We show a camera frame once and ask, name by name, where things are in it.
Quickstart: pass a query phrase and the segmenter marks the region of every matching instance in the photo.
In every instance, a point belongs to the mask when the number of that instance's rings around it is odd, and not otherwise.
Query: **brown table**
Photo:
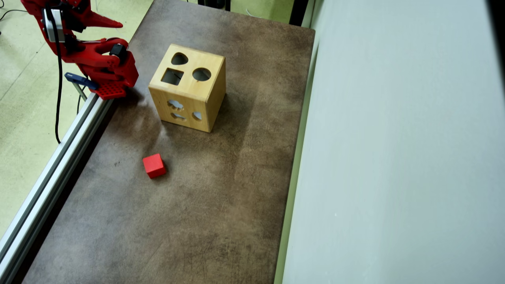
[[[269,283],[314,31],[155,0],[130,50],[140,74],[25,283]],[[161,122],[147,85],[171,43],[226,57],[212,133]],[[142,158],[168,173],[149,179]]]

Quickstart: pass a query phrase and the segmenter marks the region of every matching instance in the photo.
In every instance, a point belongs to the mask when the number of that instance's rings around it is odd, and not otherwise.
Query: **circular hole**
[[[172,64],[173,65],[182,65],[188,63],[188,57],[180,52],[177,52],[174,54],[174,57],[172,57]]]
[[[193,78],[198,81],[207,81],[211,78],[211,72],[207,68],[196,68],[193,71]]]
[[[201,112],[193,112],[191,115],[195,120],[201,121]]]

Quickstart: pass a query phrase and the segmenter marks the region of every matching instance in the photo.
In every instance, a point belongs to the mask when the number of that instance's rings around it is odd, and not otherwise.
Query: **white panel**
[[[504,283],[485,2],[325,1],[320,17],[284,283]]]

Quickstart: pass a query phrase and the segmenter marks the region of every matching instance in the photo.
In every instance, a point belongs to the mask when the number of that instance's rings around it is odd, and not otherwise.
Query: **square hole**
[[[184,72],[182,72],[182,71],[167,68],[167,70],[165,71],[165,74],[163,75],[163,78],[161,78],[161,82],[165,82],[165,83],[169,83],[169,84],[177,86],[179,84],[179,82],[181,81],[183,75],[184,75]]]

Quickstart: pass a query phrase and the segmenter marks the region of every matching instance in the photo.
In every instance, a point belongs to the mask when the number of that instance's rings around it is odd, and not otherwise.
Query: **red cube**
[[[160,154],[143,158],[142,162],[144,162],[145,171],[150,178],[155,178],[167,172]]]

